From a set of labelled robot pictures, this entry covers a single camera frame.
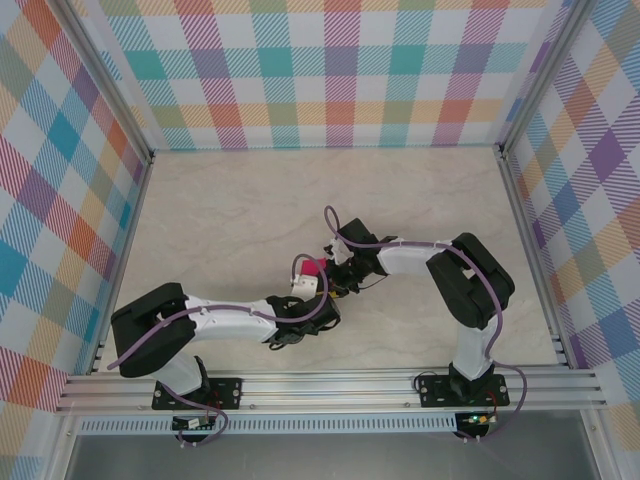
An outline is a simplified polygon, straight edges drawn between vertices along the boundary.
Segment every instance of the aluminum rail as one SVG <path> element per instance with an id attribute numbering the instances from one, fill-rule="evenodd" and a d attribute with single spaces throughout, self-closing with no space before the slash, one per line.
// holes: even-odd
<path id="1" fill-rule="evenodd" d="M 147 163 L 151 163 L 153 147 L 142 133 L 100 52 L 91 41 L 82 20 L 68 0 L 49 0 L 48 5 L 78 51 L 83 65 L 91 74 L 118 123 L 127 134 L 131 145 L 141 158 L 144 158 Z"/>
<path id="2" fill-rule="evenodd" d="M 529 382 L 526 410 L 599 409 L 606 405 L 598 380 L 590 370 L 564 366 L 522 367 Z M 430 369 L 446 374 L 447 369 Z M 412 380 L 418 369 L 335 370 L 322 372 L 209 372 L 215 377 L 244 380 L 242 414 L 462 412 L 473 408 L 423 409 Z M 522 395 L 522 380 L 511 370 L 505 376 L 513 410 Z M 69 377 L 58 413 L 63 415 L 166 415 L 151 409 L 155 381 L 125 379 L 117 373 Z"/>

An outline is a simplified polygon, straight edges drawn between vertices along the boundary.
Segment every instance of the colorful checkered pattern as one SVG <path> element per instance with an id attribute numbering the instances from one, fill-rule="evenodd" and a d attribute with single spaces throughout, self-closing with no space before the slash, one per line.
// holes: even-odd
<path id="1" fill-rule="evenodd" d="M 100 0 L 114 46 L 75 1 L 135 77 L 119 83 L 149 140 L 155 124 L 176 150 L 492 144 L 549 3 Z"/>
<path id="2" fill-rule="evenodd" d="M 45 0 L 0 0 L 0 479 L 36 476 L 143 171 Z"/>
<path id="3" fill-rule="evenodd" d="M 540 47 L 540 50 L 536 55 L 536 58 L 531 64 L 531 67 L 529 68 L 529 72 L 527 72 L 525 80 L 520 86 L 520 90 L 518 90 L 518 96 L 516 97 L 515 102 L 513 102 L 513 105 L 511 106 L 511 110 L 509 110 L 509 115 L 507 115 L 507 120 L 504 122 L 504 125 L 500 130 L 500 134 L 498 135 L 498 139 L 496 143 L 499 143 L 499 144 L 504 143 L 507 133 L 509 133 L 509 130 L 511 129 L 511 125 L 513 125 L 513 120 L 516 118 L 516 115 L 520 111 L 522 102 L 525 101 L 525 99 L 529 95 L 529 92 L 531 91 L 531 87 L 534 85 L 536 79 L 538 78 L 540 67 L 542 66 L 543 62 L 546 60 L 549 52 L 551 51 L 551 46 L 556 41 L 556 39 L 558 38 L 558 35 L 562 31 L 562 27 L 564 26 L 564 22 L 567 19 L 569 10 L 571 9 L 571 6 L 573 5 L 574 1 L 575 0 L 562 1 L 562 6 L 560 7 L 560 10 L 558 10 L 556 17 L 554 18 L 553 23 L 551 24 L 551 28 L 547 32 L 544 42 L 542 42 L 542 46 Z"/>
<path id="4" fill-rule="evenodd" d="M 640 1 L 602 0 L 517 145 L 514 162 L 578 363 L 602 373 L 622 446 L 635 452 L 639 92 Z"/>

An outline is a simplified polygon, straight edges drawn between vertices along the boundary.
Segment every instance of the pink object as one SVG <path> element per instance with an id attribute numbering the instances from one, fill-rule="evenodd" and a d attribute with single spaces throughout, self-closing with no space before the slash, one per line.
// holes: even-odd
<path id="1" fill-rule="evenodd" d="M 320 263 L 320 265 L 322 265 L 322 268 L 327 267 L 326 258 L 319 258 L 318 262 Z M 304 262 L 302 262 L 302 267 L 300 268 L 300 275 L 310 275 L 312 277 L 315 277 L 318 273 L 320 273 L 318 272 L 318 268 L 313 264 L 311 260 L 305 260 Z"/>

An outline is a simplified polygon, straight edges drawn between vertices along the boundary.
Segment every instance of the perforated metal strip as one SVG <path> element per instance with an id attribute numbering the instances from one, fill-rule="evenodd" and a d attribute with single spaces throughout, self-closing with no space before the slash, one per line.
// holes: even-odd
<path id="1" fill-rule="evenodd" d="M 170 416 L 87 416 L 79 435 L 175 434 Z M 225 434 L 453 432 L 453 413 L 232 415 Z"/>

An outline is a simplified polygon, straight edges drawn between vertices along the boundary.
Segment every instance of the cable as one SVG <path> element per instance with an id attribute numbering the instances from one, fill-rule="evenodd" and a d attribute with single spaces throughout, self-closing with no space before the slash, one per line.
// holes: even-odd
<path id="1" fill-rule="evenodd" d="M 174 322 L 174 321 L 176 321 L 176 320 L 178 320 L 178 319 L 180 319 L 182 317 L 186 317 L 187 315 L 191 315 L 192 313 L 199 313 L 202 310 L 206 310 L 208 312 L 212 312 L 214 310 L 234 310 L 234 311 L 238 311 L 238 312 L 245 312 L 245 313 L 248 313 L 249 315 L 260 317 L 260 318 L 263 318 L 265 320 L 276 321 L 276 322 L 279 322 L 279 323 L 299 323 L 299 322 L 304 322 L 306 320 L 309 320 L 310 318 L 313 318 L 316 315 L 316 313 L 318 313 L 324 307 L 324 304 L 327 301 L 327 297 L 329 296 L 329 282 L 327 280 L 327 274 L 325 273 L 324 268 L 322 267 L 322 265 L 320 265 L 320 262 L 318 262 L 311 255 L 307 255 L 306 253 L 301 253 L 301 254 L 297 255 L 296 258 L 293 259 L 293 265 L 291 267 L 291 272 L 292 272 L 291 278 L 295 277 L 296 266 L 298 264 L 298 261 L 301 258 L 306 258 L 307 260 L 311 260 L 315 264 L 316 268 L 319 270 L 320 275 L 322 277 L 322 285 L 323 285 L 322 300 L 316 306 L 316 308 L 311 310 L 306 315 L 303 315 L 303 316 L 297 317 L 297 318 L 280 318 L 280 317 L 276 317 L 276 316 L 269 315 L 269 314 L 266 314 L 266 313 L 255 311 L 255 310 L 251 309 L 250 307 L 245 307 L 243 305 L 224 305 L 224 304 L 219 304 L 219 305 L 204 305 L 204 306 L 200 306 L 200 307 L 186 308 L 184 310 L 179 311 L 178 313 L 175 313 L 175 314 L 171 315 L 170 317 L 165 318 L 161 322 L 155 324 L 147 333 L 145 333 L 133 345 L 131 345 L 131 347 L 129 347 L 129 349 L 126 352 L 124 352 L 120 356 L 120 358 L 118 358 L 115 362 L 113 362 L 110 365 L 108 365 L 107 366 L 107 370 L 113 370 L 117 366 L 121 365 L 129 357 L 131 357 L 131 355 L 136 353 L 136 351 L 138 351 L 138 349 L 142 345 L 144 345 L 151 337 L 153 337 L 160 329 L 166 327 L 171 322 Z"/>
<path id="2" fill-rule="evenodd" d="M 384 279 L 386 279 L 386 278 L 387 278 L 387 277 L 382 277 L 380 280 L 376 280 L 376 281 L 375 281 L 375 282 L 373 282 L 371 285 L 367 285 L 366 287 L 360 287 L 360 286 L 359 286 L 358 288 L 360 289 L 360 291 L 362 291 L 362 290 L 366 290 L 367 288 L 371 288 L 371 287 L 373 287 L 374 285 L 379 284 L 382 280 L 384 280 Z"/>
<path id="3" fill-rule="evenodd" d="M 297 317 L 297 318 L 279 318 L 279 317 L 275 317 L 273 315 L 268 315 L 266 313 L 254 311 L 249 307 L 244 307 L 244 306 L 241 306 L 241 305 L 206 305 L 206 306 L 202 306 L 202 307 L 186 308 L 186 309 L 184 309 L 184 310 L 182 310 L 182 311 L 180 311 L 178 313 L 175 313 L 175 314 L 167 317 L 166 319 L 164 319 L 161 322 L 159 322 L 156 325 L 154 325 L 147 333 L 145 333 L 133 345 L 131 345 L 131 347 L 129 347 L 129 349 L 126 352 L 124 352 L 120 356 L 120 358 L 118 358 L 115 362 L 113 362 L 110 365 L 108 365 L 107 366 L 107 370 L 113 370 L 117 366 L 121 365 L 129 357 L 131 357 L 134 353 L 136 353 L 136 351 L 138 351 L 138 349 L 140 347 L 142 347 L 142 345 L 144 345 L 147 341 L 149 341 L 149 339 L 151 337 L 153 337 L 158 331 L 160 331 L 160 329 L 166 327 L 171 322 L 174 322 L 174 321 L 178 320 L 179 318 L 185 317 L 185 316 L 190 315 L 192 313 L 201 312 L 202 310 L 206 310 L 206 311 L 209 311 L 209 312 L 212 312 L 214 310 L 234 310 L 234 311 L 246 312 L 249 315 L 255 315 L 256 317 L 264 318 L 265 320 L 272 320 L 272 321 L 277 321 L 277 322 L 281 322 L 281 323 L 299 323 L 299 322 L 304 322 L 306 320 L 309 320 L 310 318 L 313 318 L 315 316 L 315 314 L 318 313 L 324 307 L 324 304 L 327 301 L 327 298 L 329 296 L 329 281 L 327 279 L 327 274 L 325 273 L 324 268 L 322 267 L 322 265 L 320 265 L 320 262 L 318 262 L 311 255 L 307 255 L 306 253 L 301 253 L 299 255 L 296 255 L 296 257 L 293 259 L 293 263 L 291 265 L 291 279 L 292 279 L 292 281 L 293 281 L 293 278 L 295 278 L 296 267 L 298 265 L 298 261 L 301 258 L 306 258 L 307 260 L 311 260 L 311 262 L 313 262 L 313 264 L 316 266 L 316 268 L 320 272 L 320 275 L 322 277 L 322 285 L 323 285 L 322 300 L 316 306 L 316 308 L 314 308 L 311 312 L 307 313 L 306 315 L 303 315 L 303 316 Z M 204 440 L 200 441 L 198 444 L 195 444 L 195 445 L 186 442 L 182 438 L 182 432 L 181 431 L 178 432 L 178 440 L 180 440 L 182 442 L 182 446 L 188 445 L 190 447 L 195 447 L 196 445 L 205 445 L 205 444 L 215 440 L 216 438 L 218 438 L 222 434 L 222 432 L 224 432 L 226 430 L 227 425 L 229 424 L 229 417 L 222 410 L 220 410 L 219 408 L 214 408 L 214 407 L 208 406 L 208 405 L 203 405 L 201 403 L 192 402 L 191 400 L 187 400 L 186 398 L 178 395 L 173 390 L 171 390 L 168 386 L 166 386 L 164 384 L 162 384 L 162 386 L 164 387 L 164 389 L 167 391 L 167 393 L 169 395 L 171 395 L 173 398 L 175 398 L 179 402 L 182 402 L 185 405 L 189 405 L 189 406 L 192 406 L 194 408 L 202 409 L 202 410 L 205 410 L 205 411 L 215 412 L 218 415 L 221 415 L 225 419 L 225 423 L 222 425 L 222 427 L 220 427 L 220 430 L 218 430 L 216 433 L 214 433 L 212 435 L 209 435 L 207 438 L 205 438 Z"/>
<path id="4" fill-rule="evenodd" d="M 356 243 L 356 242 L 352 242 L 351 240 L 348 240 L 347 238 L 342 236 L 338 232 L 338 229 L 335 228 L 332 225 L 331 220 L 329 219 L 329 213 L 331 213 L 331 215 L 333 215 L 333 218 L 335 220 L 336 225 L 339 226 L 340 225 L 340 220 L 338 218 L 338 213 L 336 212 L 336 209 L 333 208 L 331 205 L 327 205 L 326 207 L 324 207 L 324 220 L 327 223 L 327 226 L 329 227 L 329 230 L 331 230 L 331 233 L 333 233 L 335 235 L 335 238 L 337 238 L 339 240 L 342 240 L 342 242 L 345 245 L 350 245 L 350 246 L 356 247 L 356 248 L 387 248 L 387 247 L 396 247 L 396 246 L 397 247 L 440 248 L 440 249 L 443 249 L 443 250 L 448 250 L 449 252 L 453 253 L 457 257 L 461 258 L 464 261 L 464 263 L 466 263 L 467 266 L 469 268 L 471 268 L 471 270 L 473 270 L 473 272 L 476 274 L 478 279 L 480 279 L 480 282 L 482 282 L 482 284 L 484 285 L 484 288 L 487 289 L 487 293 L 489 294 L 489 296 L 491 297 L 491 301 L 493 302 L 493 306 L 494 306 L 495 311 L 496 311 L 496 316 L 498 317 L 498 325 L 496 327 L 496 331 L 493 334 L 493 336 L 491 337 L 491 339 L 489 340 L 489 343 L 487 344 L 487 348 L 484 351 L 485 357 L 487 357 L 487 359 L 489 359 L 489 360 L 492 360 L 491 359 L 491 349 L 493 348 L 493 345 L 496 343 L 496 340 L 500 336 L 500 333 L 502 333 L 502 325 L 504 323 L 504 318 L 503 318 L 503 314 L 502 314 L 502 306 L 500 305 L 500 301 L 498 300 L 496 292 L 493 290 L 493 287 L 489 283 L 489 280 L 487 279 L 487 277 L 484 275 L 484 273 L 482 273 L 480 268 L 475 263 L 473 263 L 469 257 L 467 257 L 464 254 L 464 252 L 462 252 L 461 250 L 458 250 L 457 248 L 453 247 L 452 245 L 449 245 L 449 244 L 446 244 L 446 243 L 438 243 L 438 242 L 406 242 L 406 241 L 388 242 L 388 243 Z M 502 432 L 507 427 L 507 425 L 509 425 L 511 422 L 513 422 L 513 419 L 516 418 L 518 416 L 518 414 L 520 413 L 520 410 L 522 410 L 522 406 L 524 405 L 524 401 L 525 401 L 525 399 L 527 397 L 527 389 L 528 389 L 527 378 L 526 378 L 524 372 L 520 368 L 518 368 L 516 366 L 513 366 L 513 365 L 506 365 L 504 363 L 496 362 L 495 360 L 492 360 L 492 361 L 496 366 L 501 367 L 501 368 L 506 368 L 506 369 L 509 369 L 509 370 L 513 370 L 513 371 L 517 372 L 520 375 L 520 377 L 522 377 L 522 396 L 520 397 L 520 400 L 518 401 L 518 405 L 516 405 L 516 408 L 513 411 L 513 415 L 511 415 L 511 417 L 509 417 L 509 419 L 506 421 L 506 423 L 504 425 L 502 425 L 499 429 L 494 430 L 493 432 L 490 432 L 487 435 L 485 435 L 484 438 L 488 438 L 490 436 L 495 436 L 497 433 Z"/>
<path id="5" fill-rule="evenodd" d="M 496 394 L 491 390 L 487 390 L 487 395 L 493 400 L 493 416 L 498 420 L 498 399 L 496 398 Z"/>
<path id="6" fill-rule="evenodd" d="M 197 408 L 199 410 L 205 410 L 207 412 L 215 413 L 217 415 L 216 422 L 218 421 L 219 417 L 224 418 L 224 424 L 222 424 L 222 426 L 217 432 L 212 433 L 211 435 L 208 435 L 204 440 L 201 440 L 198 443 L 187 442 L 184 438 L 182 438 L 182 430 L 178 431 L 178 440 L 180 441 L 181 447 L 195 448 L 196 446 L 206 445 L 207 443 L 214 441 L 216 438 L 222 435 L 222 432 L 224 432 L 229 426 L 229 416 L 226 413 L 224 413 L 224 410 L 212 407 L 210 405 L 204 405 L 202 403 L 192 402 L 191 400 L 187 400 L 186 398 L 181 397 L 166 385 L 162 385 L 162 386 L 164 387 L 164 389 L 169 395 L 171 395 L 173 398 L 175 398 L 179 402 L 184 403 L 185 405 L 189 405 L 190 407 Z"/>
<path id="7" fill-rule="evenodd" d="M 418 375 L 413 377 L 413 389 L 416 391 L 416 393 L 420 393 L 420 390 L 418 389 L 418 379 L 425 373 L 430 373 L 431 375 L 435 375 L 436 377 L 438 376 L 438 374 L 433 370 L 425 370 L 424 372 L 420 372 Z"/>
<path id="8" fill-rule="evenodd" d="M 340 317 L 338 317 L 338 318 L 333 320 L 333 324 L 329 323 L 329 324 L 325 325 L 324 327 L 320 327 L 319 330 L 321 332 L 328 332 L 329 330 L 333 330 L 338 325 L 340 325 L 340 322 L 342 322 L 342 319 Z"/>

